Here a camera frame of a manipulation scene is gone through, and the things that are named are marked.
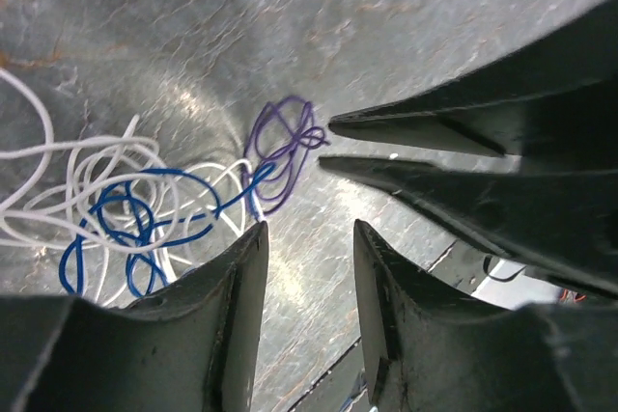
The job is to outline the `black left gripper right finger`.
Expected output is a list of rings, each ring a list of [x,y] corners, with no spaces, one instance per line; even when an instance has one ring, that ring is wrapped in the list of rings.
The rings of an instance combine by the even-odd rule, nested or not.
[[[510,311],[452,288],[364,221],[353,263],[368,397],[381,411],[613,411],[617,311]]]

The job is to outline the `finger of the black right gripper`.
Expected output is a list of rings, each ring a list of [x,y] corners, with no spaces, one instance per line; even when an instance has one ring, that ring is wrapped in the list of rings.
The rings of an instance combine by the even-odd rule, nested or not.
[[[480,251],[561,284],[617,293],[617,173],[452,171],[431,163],[322,156],[320,167],[382,191]]]
[[[501,157],[565,151],[617,124],[617,4],[409,98],[333,117],[343,137]]]

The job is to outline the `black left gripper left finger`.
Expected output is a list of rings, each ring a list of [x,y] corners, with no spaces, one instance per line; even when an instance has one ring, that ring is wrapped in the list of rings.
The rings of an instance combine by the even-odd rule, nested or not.
[[[123,309],[75,296],[1,300],[5,411],[246,411],[269,255],[258,223]]]

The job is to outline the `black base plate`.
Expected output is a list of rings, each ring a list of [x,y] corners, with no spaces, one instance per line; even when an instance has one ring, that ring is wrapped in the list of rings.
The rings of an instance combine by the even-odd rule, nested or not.
[[[454,241],[427,271],[453,288],[472,293],[484,279],[485,254]],[[361,338],[357,338],[289,411],[370,411]]]

